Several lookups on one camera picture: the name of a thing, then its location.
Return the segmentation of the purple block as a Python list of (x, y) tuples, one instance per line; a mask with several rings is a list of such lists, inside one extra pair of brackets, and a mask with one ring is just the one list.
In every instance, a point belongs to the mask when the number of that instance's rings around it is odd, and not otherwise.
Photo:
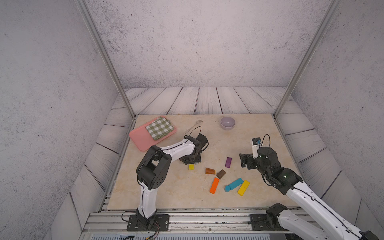
[(225, 167), (226, 168), (230, 168), (231, 167), (231, 163), (232, 163), (232, 158), (227, 157), (226, 163), (225, 163)]

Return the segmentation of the orange brown block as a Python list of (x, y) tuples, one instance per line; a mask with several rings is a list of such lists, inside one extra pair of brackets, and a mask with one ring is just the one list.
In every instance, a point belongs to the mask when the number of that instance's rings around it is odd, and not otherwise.
[(216, 174), (216, 170), (211, 169), (211, 168), (206, 168), (205, 174), (207, 174), (207, 175), (215, 175)]

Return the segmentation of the orange long block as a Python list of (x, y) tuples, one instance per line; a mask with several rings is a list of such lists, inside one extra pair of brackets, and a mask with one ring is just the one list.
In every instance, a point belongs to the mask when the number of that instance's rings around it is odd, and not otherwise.
[(216, 193), (219, 182), (220, 182), (219, 178), (214, 178), (213, 183), (212, 183), (211, 188), (210, 188), (210, 191), (209, 191), (211, 194), (214, 195)]

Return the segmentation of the teal cylinder block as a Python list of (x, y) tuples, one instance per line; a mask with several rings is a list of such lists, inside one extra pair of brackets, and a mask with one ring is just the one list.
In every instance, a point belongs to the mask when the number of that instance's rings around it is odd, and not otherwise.
[(232, 182), (229, 185), (225, 186), (225, 192), (230, 192), (230, 191), (234, 190), (235, 188), (241, 186), (243, 184), (243, 182), (244, 181), (241, 178), (238, 178), (234, 182)]

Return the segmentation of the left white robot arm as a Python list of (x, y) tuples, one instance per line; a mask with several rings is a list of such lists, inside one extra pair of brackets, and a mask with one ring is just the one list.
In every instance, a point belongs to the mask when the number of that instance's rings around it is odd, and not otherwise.
[(184, 138), (167, 147), (151, 146), (137, 167), (137, 181), (142, 187), (137, 216), (149, 220), (156, 214), (158, 188), (165, 181), (171, 163), (176, 160), (185, 165), (195, 165), (202, 161), (201, 153), (208, 147), (206, 136), (199, 134), (196, 138)]

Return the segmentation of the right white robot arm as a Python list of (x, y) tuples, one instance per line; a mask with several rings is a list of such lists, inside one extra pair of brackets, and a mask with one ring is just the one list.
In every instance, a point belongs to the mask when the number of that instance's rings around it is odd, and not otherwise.
[(284, 168), (270, 147), (252, 147), (251, 154), (240, 154), (241, 165), (261, 173), (264, 182), (298, 204), (318, 224), (301, 219), (288, 207), (276, 203), (267, 209), (268, 227), (285, 229), (304, 240), (376, 240), (371, 231), (363, 232), (321, 198), (293, 170)]

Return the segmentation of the dark brown block centre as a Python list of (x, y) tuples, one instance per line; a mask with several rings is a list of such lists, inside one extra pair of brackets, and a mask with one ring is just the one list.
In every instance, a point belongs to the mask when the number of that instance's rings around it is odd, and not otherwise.
[(220, 170), (220, 171), (217, 173), (217, 178), (221, 179), (225, 174), (226, 174), (226, 171), (225, 171), (225, 170)]

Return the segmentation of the lilac bowl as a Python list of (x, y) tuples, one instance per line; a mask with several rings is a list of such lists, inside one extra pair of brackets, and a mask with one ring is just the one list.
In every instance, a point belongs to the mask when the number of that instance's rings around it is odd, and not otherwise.
[(233, 119), (232, 117), (222, 117), (220, 119), (220, 126), (222, 129), (224, 130), (232, 130), (236, 125), (236, 121), (235, 119)]

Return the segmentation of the green checkered cloth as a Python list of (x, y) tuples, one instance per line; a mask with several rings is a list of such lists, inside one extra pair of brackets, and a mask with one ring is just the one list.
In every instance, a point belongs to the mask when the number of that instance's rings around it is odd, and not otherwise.
[(175, 129), (174, 125), (164, 117), (158, 117), (151, 124), (146, 126), (146, 130), (154, 141), (157, 141)]

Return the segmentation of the pink plastic tray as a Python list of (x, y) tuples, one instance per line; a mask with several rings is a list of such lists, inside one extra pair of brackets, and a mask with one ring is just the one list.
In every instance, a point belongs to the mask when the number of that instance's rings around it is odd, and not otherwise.
[(165, 137), (163, 137), (163, 138), (161, 138), (161, 139), (159, 139), (157, 141), (154, 141), (153, 138), (151, 137), (151, 135), (146, 130), (146, 126), (151, 124), (158, 117), (166, 118), (165, 116), (157, 116), (154, 119), (152, 119), (149, 122), (141, 125), (140, 127), (134, 129), (133, 131), (131, 131), (129, 133), (129, 137), (131, 138), (131, 140), (134, 142), (136, 147), (140, 151), (142, 151), (142, 152), (147, 151), (151, 146), (160, 143), (161, 141), (165, 140), (166, 138), (170, 137), (171, 135), (173, 135), (173, 134), (175, 134), (177, 132), (177, 128), (174, 126), (175, 129), (171, 133), (169, 133), (167, 136), (165, 136)]

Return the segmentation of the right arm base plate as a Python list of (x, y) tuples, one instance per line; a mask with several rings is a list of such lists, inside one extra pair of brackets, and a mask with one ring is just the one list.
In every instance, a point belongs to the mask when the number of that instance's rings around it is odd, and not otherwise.
[(253, 231), (288, 231), (278, 222), (278, 218), (271, 214), (251, 214), (249, 225)]

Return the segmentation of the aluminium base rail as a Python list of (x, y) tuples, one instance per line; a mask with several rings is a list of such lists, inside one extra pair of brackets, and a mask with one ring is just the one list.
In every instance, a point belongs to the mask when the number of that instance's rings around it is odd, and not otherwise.
[(128, 220), (133, 211), (102, 211), (90, 214), (80, 235), (81, 240), (135, 240), (147, 237), (163, 239), (288, 239), (298, 236), (290, 231), (253, 231), (251, 214), (266, 214), (266, 208), (172, 209), (159, 210), (170, 215), (167, 232), (128, 232)]

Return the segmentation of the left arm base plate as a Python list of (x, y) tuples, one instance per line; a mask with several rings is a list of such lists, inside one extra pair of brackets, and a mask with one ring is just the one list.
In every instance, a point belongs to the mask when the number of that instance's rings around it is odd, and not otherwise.
[(140, 213), (131, 215), (128, 220), (128, 232), (167, 232), (169, 230), (170, 215), (154, 214), (146, 219)]

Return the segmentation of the right aluminium frame post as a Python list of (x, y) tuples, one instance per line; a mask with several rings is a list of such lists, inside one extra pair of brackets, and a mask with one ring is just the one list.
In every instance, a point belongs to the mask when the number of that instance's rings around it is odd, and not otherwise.
[(287, 86), (287, 88), (286, 88), (286, 90), (282, 96), (281, 101), (279, 102), (277, 109), (275, 110), (275, 112), (273, 114), (274, 119), (278, 118), (278, 116), (282, 112), (286, 102), (288, 101), (289, 96), (292, 94), (293, 90), (295, 89), (296, 85), (298, 84), (298, 82), (299, 82), (301, 76), (303, 75), (307, 65), (309, 64), (311, 58), (313, 57), (317, 46), (321, 42), (321, 40), (322, 40), (323, 36), (325, 35), (329, 25), (331, 24), (334, 15), (337, 13), (340, 3), (341, 3), (340, 0), (332, 0), (330, 2), (330, 5), (329, 5), (327, 11), (325, 12), (325, 15), (324, 15), (321, 23), (319, 24), (317, 30), (315, 31), (315, 34), (312, 37), (310, 44), (309, 44), (303, 58), (301, 59), (294, 75), (292, 76), (292, 78), (291, 78), (291, 80), (290, 80), (290, 82), (289, 82), (289, 84), (288, 84), (288, 86)]

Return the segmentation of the aluminium frame post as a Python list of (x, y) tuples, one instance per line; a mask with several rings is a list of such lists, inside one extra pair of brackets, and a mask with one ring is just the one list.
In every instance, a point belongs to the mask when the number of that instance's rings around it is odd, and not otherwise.
[(97, 49), (102, 57), (102, 60), (104, 62), (104, 64), (106, 65), (107, 67), (107, 70), (112, 78), (112, 81), (114, 83), (114, 85), (116, 86), (118, 92), (119, 92), (119, 95), (121, 96), (122, 100), (123, 100), (123, 103), (125, 105), (125, 107), (127, 108), (128, 110), (128, 113), (129, 115), (131, 116), (131, 118), (135, 118), (136, 117), (136, 114), (134, 113), (134, 110), (129, 102), (129, 99), (126, 95), (126, 92), (124, 91), (123, 89), (123, 86), (122, 86), (122, 83), (120, 81), (120, 78), (118, 76), (118, 73), (112, 63), (112, 60), (107, 52), (107, 49), (103, 43), (103, 40), (100, 36), (100, 33), (97, 29), (97, 26), (93, 20), (93, 17), (91, 15), (91, 12), (87, 6), (87, 3), (86, 1), (84, 0), (76, 0), (75, 1), (78, 8), (79, 8), (79, 11), (84, 19), (84, 22), (91, 34), (91, 37), (93, 39), (93, 41), (95, 42), (96, 46), (97, 46)]
[(301, 59), (294, 75), (292, 76), (292, 78), (291, 78), (291, 80), (290, 80), (290, 82), (289, 82), (289, 84), (288, 84), (288, 86), (287, 86), (287, 88), (286, 88), (286, 90), (282, 96), (281, 101), (279, 102), (277, 109), (275, 110), (275, 112), (273, 114), (274, 119), (278, 118), (278, 116), (282, 112), (286, 102), (288, 101), (289, 96), (292, 94), (293, 90), (295, 89), (296, 85), (298, 84), (298, 82), (299, 82), (301, 76), (303, 75), (307, 65), (309, 64), (311, 58), (313, 57), (317, 46), (321, 42), (321, 40), (322, 40), (323, 36), (325, 35), (329, 25), (331, 24), (334, 15), (337, 13), (340, 3), (341, 3), (340, 0), (332, 0), (330, 2), (330, 5), (329, 5), (327, 11), (325, 12), (325, 15), (324, 15), (321, 23), (319, 24), (317, 30), (315, 31), (315, 34), (312, 37), (310, 44), (309, 44), (303, 58)]

